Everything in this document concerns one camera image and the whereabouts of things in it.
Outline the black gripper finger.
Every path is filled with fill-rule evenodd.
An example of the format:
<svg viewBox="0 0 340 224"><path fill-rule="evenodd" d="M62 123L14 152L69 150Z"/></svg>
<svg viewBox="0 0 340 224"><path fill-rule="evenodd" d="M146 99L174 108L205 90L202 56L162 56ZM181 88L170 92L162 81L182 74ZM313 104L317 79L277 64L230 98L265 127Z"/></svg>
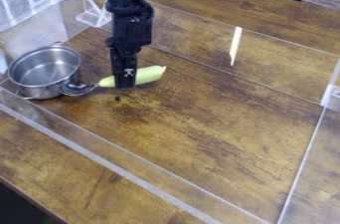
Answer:
<svg viewBox="0 0 340 224"><path fill-rule="evenodd" d="M138 77L138 56L125 56L118 49L113 49L111 60L117 88L133 88Z"/></svg>

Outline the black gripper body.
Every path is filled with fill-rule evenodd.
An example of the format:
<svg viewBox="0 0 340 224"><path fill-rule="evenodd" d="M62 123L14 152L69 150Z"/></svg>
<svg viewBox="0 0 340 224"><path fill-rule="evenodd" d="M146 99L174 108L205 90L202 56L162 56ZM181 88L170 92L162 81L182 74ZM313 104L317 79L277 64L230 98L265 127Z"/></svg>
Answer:
<svg viewBox="0 0 340 224"><path fill-rule="evenodd" d="M134 57L143 46L153 43L155 9L150 2L137 4L107 2L107 10L114 15L114 36L109 39L115 61Z"/></svg>

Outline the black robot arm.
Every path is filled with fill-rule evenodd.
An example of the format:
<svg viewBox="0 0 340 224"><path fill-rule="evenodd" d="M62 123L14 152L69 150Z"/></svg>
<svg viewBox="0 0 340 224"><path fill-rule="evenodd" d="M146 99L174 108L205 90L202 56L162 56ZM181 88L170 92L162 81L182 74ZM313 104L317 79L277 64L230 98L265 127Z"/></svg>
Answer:
<svg viewBox="0 0 340 224"><path fill-rule="evenodd" d="M137 84L138 53L153 43L155 9L146 0L107 0L106 8L113 13L114 36L107 44L117 87L129 89Z"/></svg>

